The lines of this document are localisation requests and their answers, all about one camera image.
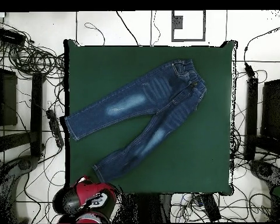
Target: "electrical cable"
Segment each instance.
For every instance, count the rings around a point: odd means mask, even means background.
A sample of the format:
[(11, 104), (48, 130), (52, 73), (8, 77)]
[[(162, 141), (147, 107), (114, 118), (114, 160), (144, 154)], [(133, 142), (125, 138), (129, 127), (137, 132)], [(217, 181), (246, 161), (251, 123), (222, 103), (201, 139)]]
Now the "electrical cable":
[(159, 32), (159, 37), (157, 38), (157, 41), (155, 41), (155, 42), (152, 44), (152, 46), (154, 46), (155, 43), (157, 43), (157, 42), (160, 40), (160, 37), (161, 37), (161, 32), (160, 32), (160, 30), (157, 28), (157, 26), (156, 26), (156, 24), (155, 24), (155, 19), (156, 19), (156, 12), (155, 12), (155, 16), (153, 17), (153, 25), (154, 25), (155, 28), (158, 30), (158, 32)]
[(264, 36), (264, 35), (266, 35), (266, 34), (270, 34), (270, 33), (275, 32), (275, 31), (277, 32), (278, 30), (280, 30), (280, 27), (277, 27), (277, 28), (275, 28), (275, 29), (272, 29), (272, 30), (270, 30), (270, 31), (268, 31), (268, 32), (266, 32), (266, 33), (264, 33), (264, 34), (261, 34), (261, 35), (258, 35), (258, 36), (256, 36), (256, 37), (252, 38), (252, 39), (248, 42), (247, 46), (246, 46), (245, 49), (244, 49), (244, 63), (246, 64), (246, 51), (248, 50), (248, 46), (249, 46), (249, 44), (250, 44), (251, 41), (253, 41), (253, 40), (255, 40), (255, 39), (257, 39), (257, 38), (259, 38), (259, 37), (261, 37), (261, 36)]
[(116, 14), (118, 15), (118, 17), (121, 19), (122, 23), (124, 24), (125, 28), (129, 31), (129, 33), (133, 36), (133, 38), (135, 39), (137, 46), (139, 46), (137, 39), (135, 38), (135, 36), (132, 34), (132, 32), (129, 30), (129, 28), (127, 27), (127, 25), (124, 23), (124, 20), (122, 19), (122, 17), (120, 16), (120, 14), (118, 13), (118, 11), (116, 11)]
[(95, 30), (99, 31), (99, 32), (101, 33), (101, 35), (103, 36), (103, 39), (104, 39), (103, 46), (105, 45), (106, 39), (105, 39), (104, 34), (102, 33), (101, 30), (99, 30), (94, 24), (92, 24), (92, 23), (90, 23), (90, 22), (86, 22), (86, 23), (84, 24), (84, 26), (87, 27), (88, 29), (95, 29)]

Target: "jeans leg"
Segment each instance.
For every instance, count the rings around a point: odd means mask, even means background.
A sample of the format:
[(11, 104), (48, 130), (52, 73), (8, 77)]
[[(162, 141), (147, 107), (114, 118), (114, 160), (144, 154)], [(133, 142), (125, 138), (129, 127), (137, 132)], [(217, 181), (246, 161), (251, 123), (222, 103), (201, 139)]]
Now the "jeans leg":
[(93, 166), (102, 183), (120, 177), (136, 167), (153, 149), (176, 130), (196, 110), (206, 88), (202, 82), (178, 94), (162, 111), (154, 114), (148, 126), (124, 149), (117, 150)]
[(164, 108), (188, 81), (178, 76), (174, 61), (153, 69), (101, 100), (65, 117), (74, 140), (131, 117), (155, 114)]

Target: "tangled wires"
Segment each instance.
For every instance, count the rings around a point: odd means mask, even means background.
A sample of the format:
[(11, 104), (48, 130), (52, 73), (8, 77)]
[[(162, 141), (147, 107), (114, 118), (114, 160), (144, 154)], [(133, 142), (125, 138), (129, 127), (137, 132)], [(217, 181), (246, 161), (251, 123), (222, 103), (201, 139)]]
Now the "tangled wires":
[(33, 73), (40, 72), (47, 78), (63, 78), (64, 54), (57, 56), (52, 49), (36, 47), (28, 33), (19, 31), (5, 23), (3, 25), (9, 27), (10, 32), (24, 35), (26, 39), (23, 47), (0, 41), (0, 52), (3, 53), (0, 64), (3, 63), (4, 65), (4, 58), (8, 57), (11, 66), (4, 66), (10, 69), (16, 69), (20, 74), (24, 73), (32, 76)]

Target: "black stand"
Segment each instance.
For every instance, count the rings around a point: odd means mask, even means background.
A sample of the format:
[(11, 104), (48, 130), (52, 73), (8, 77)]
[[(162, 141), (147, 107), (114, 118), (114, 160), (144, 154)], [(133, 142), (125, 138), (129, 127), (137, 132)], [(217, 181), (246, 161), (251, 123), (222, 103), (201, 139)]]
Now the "black stand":
[[(0, 116), (3, 70), (0, 69)], [(30, 143), (30, 156), (22, 156), (0, 166), (0, 223), (20, 223), (16, 215), (16, 188), (22, 175), (34, 170), (44, 150), (42, 144), (43, 82), (41, 73), (33, 74), (31, 90), (31, 120), (28, 133), (0, 136), (0, 152)]]

